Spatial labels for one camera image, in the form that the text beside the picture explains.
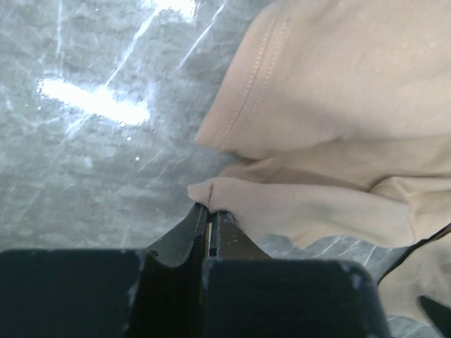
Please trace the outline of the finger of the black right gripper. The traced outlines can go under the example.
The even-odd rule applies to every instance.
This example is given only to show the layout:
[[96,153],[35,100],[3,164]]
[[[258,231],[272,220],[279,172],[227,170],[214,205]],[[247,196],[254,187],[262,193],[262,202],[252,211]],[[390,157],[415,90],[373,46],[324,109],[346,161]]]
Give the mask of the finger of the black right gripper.
[[419,304],[441,334],[450,334],[451,310],[449,307],[427,296],[420,296]]

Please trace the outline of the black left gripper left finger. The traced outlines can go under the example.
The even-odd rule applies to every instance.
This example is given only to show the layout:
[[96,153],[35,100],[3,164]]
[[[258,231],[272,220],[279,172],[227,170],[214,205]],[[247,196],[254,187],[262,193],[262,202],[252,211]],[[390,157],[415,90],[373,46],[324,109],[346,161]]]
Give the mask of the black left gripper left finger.
[[133,306],[134,337],[198,337],[208,211],[188,215],[148,247]]

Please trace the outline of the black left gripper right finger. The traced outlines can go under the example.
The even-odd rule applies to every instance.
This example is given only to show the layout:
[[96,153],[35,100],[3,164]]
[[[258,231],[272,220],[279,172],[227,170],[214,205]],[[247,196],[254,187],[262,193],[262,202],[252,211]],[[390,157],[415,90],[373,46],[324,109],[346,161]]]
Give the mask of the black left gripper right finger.
[[372,277],[352,261],[271,258],[228,212],[202,271],[205,337],[389,337]]

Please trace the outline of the tan t shirt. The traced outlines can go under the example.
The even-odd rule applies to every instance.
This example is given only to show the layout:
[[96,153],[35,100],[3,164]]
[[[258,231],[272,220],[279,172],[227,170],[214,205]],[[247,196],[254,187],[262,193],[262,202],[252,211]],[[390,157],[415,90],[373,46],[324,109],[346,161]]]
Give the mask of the tan t shirt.
[[385,311],[426,323],[420,296],[450,303],[449,1],[274,1],[195,140],[240,159],[189,197],[252,239],[410,246]]

